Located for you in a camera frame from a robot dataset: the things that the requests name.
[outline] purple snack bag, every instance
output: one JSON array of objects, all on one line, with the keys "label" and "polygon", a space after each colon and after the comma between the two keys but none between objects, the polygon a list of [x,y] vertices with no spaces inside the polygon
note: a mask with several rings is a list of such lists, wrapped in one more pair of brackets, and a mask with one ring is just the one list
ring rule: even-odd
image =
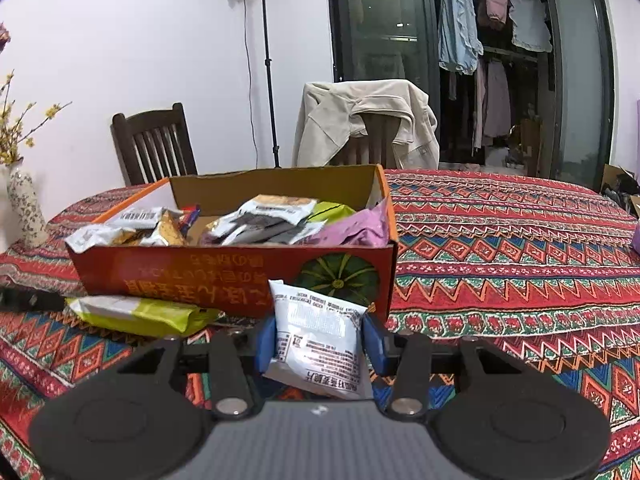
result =
[{"label": "purple snack bag", "polygon": [[636,224],[636,230],[634,231],[634,238],[631,240],[631,246],[634,251],[640,254],[640,221]]},{"label": "purple snack bag", "polygon": [[329,224],[299,243],[323,247],[339,245],[385,247],[389,243],[387,201],[388,198],[385,198],[373,209],[363,209]]}]

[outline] beige jacket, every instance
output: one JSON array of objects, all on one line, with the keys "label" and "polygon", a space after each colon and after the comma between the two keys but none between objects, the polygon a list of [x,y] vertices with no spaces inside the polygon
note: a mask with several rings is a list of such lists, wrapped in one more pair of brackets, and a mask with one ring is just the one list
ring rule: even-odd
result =
[{"label": "beige jacket", "polygon": [[359,114],[400,118],[393,140],[400,169],[437,170],[440,145],[429,96],[404,79],[306,83],[296,130],[294,166],[324,166],[349,137],[365,136]]}]

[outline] floral vase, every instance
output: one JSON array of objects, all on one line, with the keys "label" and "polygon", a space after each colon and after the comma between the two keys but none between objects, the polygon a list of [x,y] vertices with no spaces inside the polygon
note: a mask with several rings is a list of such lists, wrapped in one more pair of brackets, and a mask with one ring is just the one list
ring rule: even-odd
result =
[{"label": "floral vase", "polygon": [[47,241],[49,235],[31,175],[22,169],[22,158],[9,166],[6,193],[18,215],[25,247],[34,248]]}]

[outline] cardboard box on floor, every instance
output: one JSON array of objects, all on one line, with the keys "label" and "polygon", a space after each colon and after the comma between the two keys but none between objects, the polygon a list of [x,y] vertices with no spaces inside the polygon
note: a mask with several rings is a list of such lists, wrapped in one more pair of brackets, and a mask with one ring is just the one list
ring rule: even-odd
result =
[{"label": "cardboard box on floor", "polygon": [[523,119],[520,121],[520,143],[527,166],[527,176],[538,176],[540,159],[540,121]]},{"label": "cardboard box on floor", "polygon": [[89,294],[125,294],[215,307],[231,316],[263,317],[273,310],[267,280],[294,285],[301,272],[316,291],[335,297],[364,295],[386,320],[393,289],[398,232],[388,200],[386,247],[244,246],[197,247],[207,223],[235,211],[258,194],[317,198],[355,210],[389,196],[381,166],[327,166],[254,170],[160,180],[95,219],[104,223],[131,206],[183,208],[200,204],[200,218],[186,247],[93,247],[68,252]]},{"label": "cardboard box on floor", "polygon": [[[636,176],[630,171],[623,170],[622,168],[612,166],[610,164],[605,164],[604,171],[602,172],[602,183],[600,184],[600,192],[602,192],[605,184],[609,184],[611,189],[616,189],[616,181],[618,179],[618,176],[625,173],[632,178],[636,178]],[[631,203],[634,205],[636,214],[640,217],[640,196],[631,196]]]}]

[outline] wooden chair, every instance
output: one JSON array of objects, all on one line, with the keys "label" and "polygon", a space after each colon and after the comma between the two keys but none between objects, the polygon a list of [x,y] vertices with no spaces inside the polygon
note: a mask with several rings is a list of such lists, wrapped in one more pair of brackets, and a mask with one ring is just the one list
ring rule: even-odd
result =
[{"label": "wooden chair", "polygon": [[400,119],[381,114],[362,114],[362,120],[367,135],[351,137],[329,164],[382,164],[386,170],[394,170],[396,158],[392,143],[398,133]]},{"label": "wooden chair", "polygon": [[129,183],[198,174],[181,103],[171,110],[113,116],[113,137]]}]

